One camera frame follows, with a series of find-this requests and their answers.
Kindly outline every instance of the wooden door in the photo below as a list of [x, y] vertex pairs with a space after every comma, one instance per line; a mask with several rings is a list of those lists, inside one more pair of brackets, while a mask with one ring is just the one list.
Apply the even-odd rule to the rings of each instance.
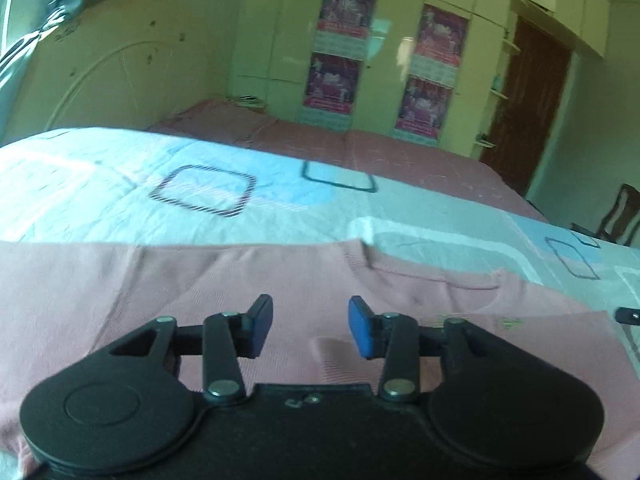
[[488, 136], [496, 147], [480, 160], [524, 195], [558, 110], [571, 51], [523, 19], [514, 42], [521, 53], [511, 57], [504, 86], [509, 99], [498, 105]]

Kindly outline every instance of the headboard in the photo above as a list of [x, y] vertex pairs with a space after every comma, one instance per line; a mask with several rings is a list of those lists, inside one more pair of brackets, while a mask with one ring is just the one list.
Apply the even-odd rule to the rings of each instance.
[[209, 96], [201, 27], [164, 0], [105, 0], [40, 40], [2, 143], [66, 126], [144, 129]]

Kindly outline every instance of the wooden chair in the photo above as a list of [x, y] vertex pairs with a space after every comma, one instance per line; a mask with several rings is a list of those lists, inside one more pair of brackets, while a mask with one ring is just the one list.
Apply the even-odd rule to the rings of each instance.
[[[624, 207], [619, 210], [620, 204], [625, 197], [626, 201], [624, 202]], [[607, 215], [602, 219], [602, 223], [596, 231], [596, 238], [613, 244], [618, 243], [618, 240], [620, 240], [620, 238], [625, 234], [628, 227], [638, 216], [638, 213], [640, 213], [640, 191], [629, 184], [623, 184], [620, 186], [620, 191], [616, 197], [616, 203], [611, 211], [609, 211], [609, 213], [607, 213]], [[613, 222], [613, 224], [610, 230], [607, 230], [607, 226], [610, 222]], [[631, 245], [631, 241], [636, 235], [638, 228], [640, 228], [640, 218], [636, 222], [636, 225], [631, 229], [624, 245]]]

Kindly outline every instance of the pink bedsheet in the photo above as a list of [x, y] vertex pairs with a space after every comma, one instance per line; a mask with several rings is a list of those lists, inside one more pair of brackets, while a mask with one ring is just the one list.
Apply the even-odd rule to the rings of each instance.
[[357, 130], [340, 134], [213, 100], [161, 121], [149, 131], [333, 164], [546, 222], [481, 162], [379, 134]]
[[[459, 315], [591, 386], [605, 425], [590, 465], [606, 480], [632, 480], [640, 470], [640, 382], [609, 315], [506, 270], [450, 272], [359, 240], [157, 248], [0, 242], [0, 253], [0, 447], [20, 454], [23, 468], [33, 457], [18, 410], [39, 381], [156, 317], [200, 324], [217, 312], [244, 311], [268, 293], [274, 316], [267, 343], [259, 359], [240, 360], [248, 391], [269, 382], [376, 384], [382, 361], [361, 359], [348, 327], [352, 295], [374, 312], [399, 312], [423, 326]], [[421, 359], [420, 374], [423, 390], [435, 388], [438, 359]], [[202, 360], [185, 357], [180, 379], [202, 387]]]

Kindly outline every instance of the pink poster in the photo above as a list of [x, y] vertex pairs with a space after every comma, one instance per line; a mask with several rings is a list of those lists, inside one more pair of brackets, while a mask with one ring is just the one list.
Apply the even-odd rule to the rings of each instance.
[[360, 63], [328, 54], [313, 54], [304, 105], [350, 115], [360, 75]]
[[410, 77], [396, 123], [396, 134], [409, 132], [437, 140], [451, 93], [450, 88]]
[[422, 9], [415, 55], [459, 66], [468, 20], [430, 5]]
[[376, 0], [324, 0], [318, 30], [366, 40]]

